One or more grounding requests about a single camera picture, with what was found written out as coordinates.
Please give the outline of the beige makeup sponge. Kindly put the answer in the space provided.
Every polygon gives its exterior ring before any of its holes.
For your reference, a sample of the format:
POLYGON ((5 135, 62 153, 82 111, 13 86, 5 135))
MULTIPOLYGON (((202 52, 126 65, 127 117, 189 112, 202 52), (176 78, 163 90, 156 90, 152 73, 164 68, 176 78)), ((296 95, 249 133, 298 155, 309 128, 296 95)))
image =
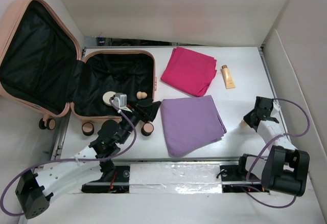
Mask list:
POLYGON ((246 127, 246 126, 248 126, 248 125, 247 125, 247 123, 246 123, 245 121, 242 120, 242 121, 240 122, 240 126, 241 126, 241 127, 246 127))
POLYGON ((136 93, 136 97, 137 97, 138 99, 146 99, 147 96, 148 96, 148 94, 147 94, 146 92, 141 92, 141 91, 139 91, 139 92, 136 93))

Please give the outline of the beige cosmetic tube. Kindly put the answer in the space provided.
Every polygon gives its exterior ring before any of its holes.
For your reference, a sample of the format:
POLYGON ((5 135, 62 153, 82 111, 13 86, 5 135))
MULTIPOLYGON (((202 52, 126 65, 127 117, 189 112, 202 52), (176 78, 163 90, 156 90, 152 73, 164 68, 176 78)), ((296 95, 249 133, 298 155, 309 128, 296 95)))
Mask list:
POLYGON ((222 75, 223 75, 223 79, 224 79, 226 89, 235 88, 236 86, 234 84, 234 81, 233 81, 233 78, 232 78, 232 76, 230 74, 228 66, 223 65, 221 67, 221 71, 222 71, 222 75))

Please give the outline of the round cream powder puff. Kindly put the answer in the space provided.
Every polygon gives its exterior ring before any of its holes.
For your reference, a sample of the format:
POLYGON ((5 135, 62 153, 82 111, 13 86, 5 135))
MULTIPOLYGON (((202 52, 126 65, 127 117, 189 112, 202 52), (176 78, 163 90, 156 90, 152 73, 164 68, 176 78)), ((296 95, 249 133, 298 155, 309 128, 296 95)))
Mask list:
POLYGON ((115 95, 115 92, 113 92, 113 91, 105 92, 105 93, 103 94, 103 97, 102 97, 103 102, 104 102, 106 105, 111 106, 111 104, 110 104, 110 99, 111 99, 114 95, 115 95))

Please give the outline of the purple cloth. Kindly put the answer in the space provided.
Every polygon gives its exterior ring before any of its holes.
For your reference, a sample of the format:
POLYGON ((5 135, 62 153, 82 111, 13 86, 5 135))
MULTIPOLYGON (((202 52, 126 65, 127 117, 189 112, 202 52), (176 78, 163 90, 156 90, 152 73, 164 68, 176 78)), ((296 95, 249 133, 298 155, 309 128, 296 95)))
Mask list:
POLYGON ((168 154, 174 158, 218 141, 227 133, 211 95, 164 99, 160 112, 168 154))

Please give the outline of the magenta cloth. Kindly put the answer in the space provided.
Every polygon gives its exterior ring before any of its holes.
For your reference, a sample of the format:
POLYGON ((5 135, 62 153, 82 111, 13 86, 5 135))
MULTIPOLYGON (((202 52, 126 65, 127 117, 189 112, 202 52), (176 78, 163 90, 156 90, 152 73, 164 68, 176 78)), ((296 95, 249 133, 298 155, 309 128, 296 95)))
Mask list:
POLYGON ((161 81, 189 95, 202 97, 216 76, 216 65, 214 57, 176 47, 161 81))

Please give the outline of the pink suitcase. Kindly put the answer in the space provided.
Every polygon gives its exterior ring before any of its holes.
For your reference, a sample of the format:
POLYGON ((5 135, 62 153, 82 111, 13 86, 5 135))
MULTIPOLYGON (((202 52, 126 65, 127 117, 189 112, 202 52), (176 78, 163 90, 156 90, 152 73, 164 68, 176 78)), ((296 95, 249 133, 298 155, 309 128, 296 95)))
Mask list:
POLYGON ((154 98, 155 59, 144 50, 98 50, 83 55, 79 43, 44 0, 15 0, 1 20, 1 95, 42 114, 41 129, 72 112, 85 135, 92 125, 120 115, 106 92, 128 103, 154 98))

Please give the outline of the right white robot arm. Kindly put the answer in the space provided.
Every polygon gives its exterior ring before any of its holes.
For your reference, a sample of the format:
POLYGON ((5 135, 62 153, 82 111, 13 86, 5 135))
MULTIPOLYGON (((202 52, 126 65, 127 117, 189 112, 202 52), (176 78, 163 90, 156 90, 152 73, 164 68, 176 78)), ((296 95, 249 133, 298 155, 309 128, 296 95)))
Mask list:
POLYGON ((273 116, 280 108, 280 101, 280 98, 257 96, 253 110, 243 117, 264 140, 265 146, 258 155, 243 154, 236 174, 243 180, 259 182, 266 190, 300 197, 306 188, 310 156, 297 149, 289 138, 306 135, 310 122, 300 134, 283 132, 279 120, 273 116))

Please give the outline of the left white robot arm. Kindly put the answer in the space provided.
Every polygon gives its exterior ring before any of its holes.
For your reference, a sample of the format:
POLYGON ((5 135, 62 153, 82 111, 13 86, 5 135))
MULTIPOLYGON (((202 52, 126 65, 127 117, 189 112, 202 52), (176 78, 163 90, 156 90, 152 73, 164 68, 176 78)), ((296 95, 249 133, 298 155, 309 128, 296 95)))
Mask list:
POLYGON ((115 105, 113 108, 122 116, 120 122, 107 120, 98 131, 98 136, 69 159, 49 161, 50 167, 34 172, 32 167, 20 176, 15 190, 17 199, 26 219, 37 217, 61 195, 74 188, 95 181, 111 181, 115 174, 115 158, 123 151, 130 135, 136 136, 136 126, 142 121, 150 125, 160 108, 161 102, 145 100, 127 105, 127 109, 115 105))

